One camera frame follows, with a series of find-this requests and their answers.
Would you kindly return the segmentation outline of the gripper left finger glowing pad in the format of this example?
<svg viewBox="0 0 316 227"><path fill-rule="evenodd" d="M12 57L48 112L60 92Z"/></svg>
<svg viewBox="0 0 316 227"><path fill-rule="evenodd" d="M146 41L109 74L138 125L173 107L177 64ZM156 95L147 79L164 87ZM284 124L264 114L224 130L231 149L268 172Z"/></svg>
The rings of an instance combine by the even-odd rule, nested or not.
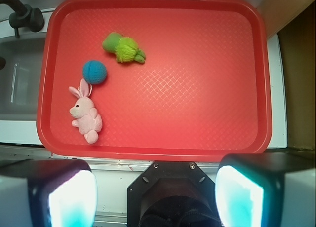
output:
<svg viewBox="0 0 316 227"><path fill-rule="evenodd" d="M2 227L91 227L97 182L81 159L2 160Z"/></svg>

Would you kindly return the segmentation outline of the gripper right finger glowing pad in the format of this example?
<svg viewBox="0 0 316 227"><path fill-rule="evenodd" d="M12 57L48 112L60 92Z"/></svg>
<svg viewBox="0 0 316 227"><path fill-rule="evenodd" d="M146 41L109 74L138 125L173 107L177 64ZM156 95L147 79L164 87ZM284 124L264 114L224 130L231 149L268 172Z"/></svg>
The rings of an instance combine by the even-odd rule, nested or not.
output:
<svg viewBox="0 0 316 227"><path fill-rule="evenodd" d="M314 227L315 155L226 155L216 174L215 199L225 227Z"/></svg>

